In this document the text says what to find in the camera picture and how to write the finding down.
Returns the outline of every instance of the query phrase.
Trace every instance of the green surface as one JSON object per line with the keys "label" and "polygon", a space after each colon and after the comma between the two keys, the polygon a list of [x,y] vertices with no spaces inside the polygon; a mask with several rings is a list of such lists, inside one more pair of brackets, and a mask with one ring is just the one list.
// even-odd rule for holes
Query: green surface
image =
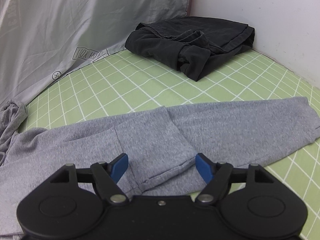
{"label": "green surface", "polygon": [[[320,91],[253,50],[233,57],[198,82],[151,58],[127,50],[79,69],[43,91],[28,106],[20,131],[54,127],[114,114],[202,102],[306,96],[320,114]],[[320,236],[318,139],[267,167],[307,204],[301,237]],[[243,185],[233,185],[236,190]]]}

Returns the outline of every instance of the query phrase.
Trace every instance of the white fabric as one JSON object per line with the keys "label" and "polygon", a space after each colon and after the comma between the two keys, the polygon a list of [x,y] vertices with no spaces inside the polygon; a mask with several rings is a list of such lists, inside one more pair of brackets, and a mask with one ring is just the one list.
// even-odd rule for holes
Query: white fabric
{"label": "white fabric", "polygon": [[0,0],[0,106],[28,104],[65,73],[124,49],[140,23],[186,15],[189,0]]}

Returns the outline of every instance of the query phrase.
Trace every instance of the blue gripper pad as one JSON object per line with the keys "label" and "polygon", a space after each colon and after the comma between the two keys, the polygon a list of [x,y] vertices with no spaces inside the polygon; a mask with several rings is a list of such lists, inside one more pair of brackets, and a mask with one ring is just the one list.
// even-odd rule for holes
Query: blue gripper pad
{"label": "blue gripper pad", "polygon": [[123,176],[129,165],[128,155],[124,155],[120,160],[112,165],[110,177],[115,183],[118,183],[119,179]]}
{"label": "blue gripper pad", "polygon": [[211,165],[205,162],[199,154],[196,155],[196,168],[206,184],[214,178]]}

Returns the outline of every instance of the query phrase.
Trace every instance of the black garment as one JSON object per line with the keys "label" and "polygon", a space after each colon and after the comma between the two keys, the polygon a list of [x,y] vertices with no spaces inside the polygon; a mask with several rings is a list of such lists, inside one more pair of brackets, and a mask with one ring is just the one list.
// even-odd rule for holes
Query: black garment
{"label": "black garment", "polygon": [[247,24],[205,17],[184,17],[140,23],[125,47],[182,71],[198,81],[232,56],[252,48],[254,28]]}

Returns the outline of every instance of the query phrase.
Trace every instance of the metal pin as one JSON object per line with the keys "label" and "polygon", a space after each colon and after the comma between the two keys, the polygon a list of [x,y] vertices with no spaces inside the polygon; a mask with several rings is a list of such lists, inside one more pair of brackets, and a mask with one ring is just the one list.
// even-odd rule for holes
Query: metal pin
{"label": "metal pin", "polygon": [[202,203],[209,203],[209,202],[213,201],[213,196],[211,196],[209,194],[201,194],[198,196],[198,200]]}
{"label": "metal pin", "polygon": [[113,203],[122,203],[122,202],[126,201],[126,199],[127,199],[126,196],[121,195],[121,194],[112,195],[110,197],[110,200]]}
{"label": "metal pin", "polygon": [[166,204],[166,202],[163,201],[163,200],[158,201],[158,205],[159,205],[159,206],[164,206],[165,204]]}

